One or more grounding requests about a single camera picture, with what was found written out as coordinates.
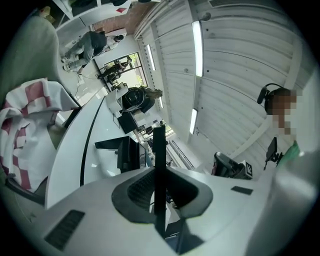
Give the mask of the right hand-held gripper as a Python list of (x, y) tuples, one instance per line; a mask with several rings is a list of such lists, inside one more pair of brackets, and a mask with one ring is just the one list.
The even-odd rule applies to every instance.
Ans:
[(216, 152), (214, 154), (213, 175), (224, 178), (251, 180), (253, 178), (253, 168), (245, 160), (236, 162), (227, 155)]

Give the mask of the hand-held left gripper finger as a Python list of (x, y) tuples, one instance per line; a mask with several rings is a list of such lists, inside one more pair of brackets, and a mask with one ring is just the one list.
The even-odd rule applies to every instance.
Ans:
[(166, 127), (160, 127), (160, 145), (159, 145), (159, 233), (162, 238), (165, 237), (166, 230)]
[(154, 171), (154, 214), (156, 215), (155, 229), (161, 233), (161, 127), (153, 130), (153, 149), (155, 153), (155, 171)]

